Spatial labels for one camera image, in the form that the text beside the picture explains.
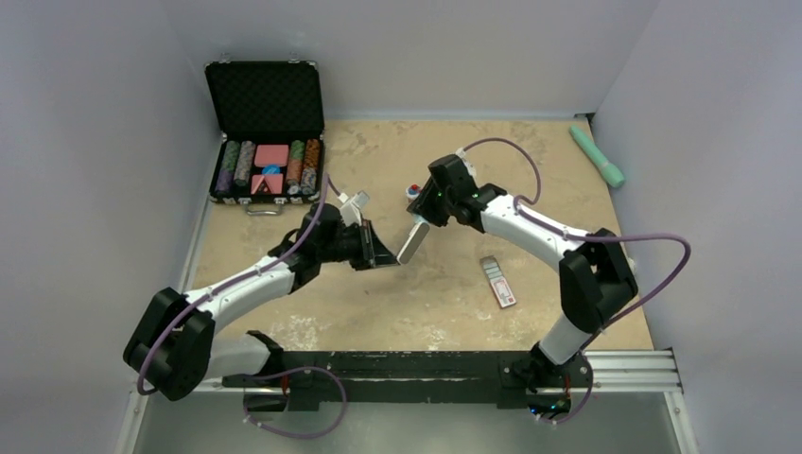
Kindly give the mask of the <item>light blue stapler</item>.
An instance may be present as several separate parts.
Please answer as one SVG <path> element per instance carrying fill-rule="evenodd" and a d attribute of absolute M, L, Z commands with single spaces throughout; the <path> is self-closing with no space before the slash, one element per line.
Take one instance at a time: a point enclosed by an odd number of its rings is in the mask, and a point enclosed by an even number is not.
<path fill-rule="evenodd" d="M 407 239 L 396 255 L 397 262 L 400 265 L 406 265 L 411 261 L 421 247 L 429 231 L 430 224 L 424 220 L 418 220 L 413 224 Z"/>

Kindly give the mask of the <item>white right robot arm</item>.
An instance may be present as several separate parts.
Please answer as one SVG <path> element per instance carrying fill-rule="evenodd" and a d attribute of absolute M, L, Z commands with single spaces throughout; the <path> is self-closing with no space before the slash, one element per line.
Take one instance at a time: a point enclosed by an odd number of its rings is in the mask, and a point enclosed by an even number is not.
<path fill-rule="evenodd" d="M 521 206 L 505 189 L 477 185 L 469 164 L 456 154 L 432 162 L 410 213 L 433 226 L 450 219 L 504 239 L 549 265 L 558 275 L 562 314 L 532 348 L 531 371 L 552 385 L 590 338 L 638 294 L 627 257 L 609 230 L 589 233 Z"/>

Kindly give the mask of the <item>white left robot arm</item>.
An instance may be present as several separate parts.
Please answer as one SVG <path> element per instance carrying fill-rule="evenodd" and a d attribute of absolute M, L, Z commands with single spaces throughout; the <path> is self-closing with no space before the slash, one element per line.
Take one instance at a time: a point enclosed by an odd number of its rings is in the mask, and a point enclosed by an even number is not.
<path fill-rule="evenodd" d="M 289 296 L 317 278 L 326 263 L 354 271 L 398 265 L 366 218 L 345 222 L 340 209 L 315 203 L 301 225 L 254 265 L 205 288 L 158 291 L 133 330 L 123 360 L 151 391 L 170 401 L 203 380 L 227 375 L 212 368 L 214 339 L 222 328 L 271 300 Z"/>

